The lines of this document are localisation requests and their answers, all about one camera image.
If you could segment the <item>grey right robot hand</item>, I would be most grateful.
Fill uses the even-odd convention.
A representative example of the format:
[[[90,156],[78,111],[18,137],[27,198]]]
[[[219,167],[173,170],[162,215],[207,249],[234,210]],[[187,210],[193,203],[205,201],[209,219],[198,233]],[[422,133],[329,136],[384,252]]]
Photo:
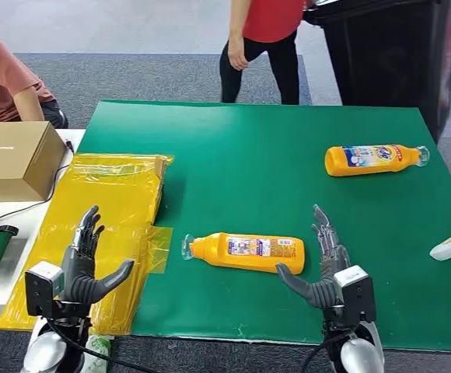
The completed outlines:
[[[279,278],[287,287],[304,298],[307,304],[319,309],[328,309],[338,303],[334,284],[334,275],[351,266],[347,249],[340,243],[338,236],[329,217],[315,204],[313,216],[318,222],[312,225],[320,247],[320,279],[308,283],[296,277],[283,263],[276,264]]]

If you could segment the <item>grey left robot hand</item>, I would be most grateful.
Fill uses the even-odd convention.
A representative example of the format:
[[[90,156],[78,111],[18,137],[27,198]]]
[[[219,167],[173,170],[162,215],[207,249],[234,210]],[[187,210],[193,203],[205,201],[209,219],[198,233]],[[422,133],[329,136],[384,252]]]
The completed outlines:
[[[94,205],[86,211],[77,225],[62,259],[61,268],[65,286],[60,299],[67,302],[93,305],[126,280],[134,266],[133,260],[125,260],[112,274],[96,279],[95,254],[104,225],[99,207]]]

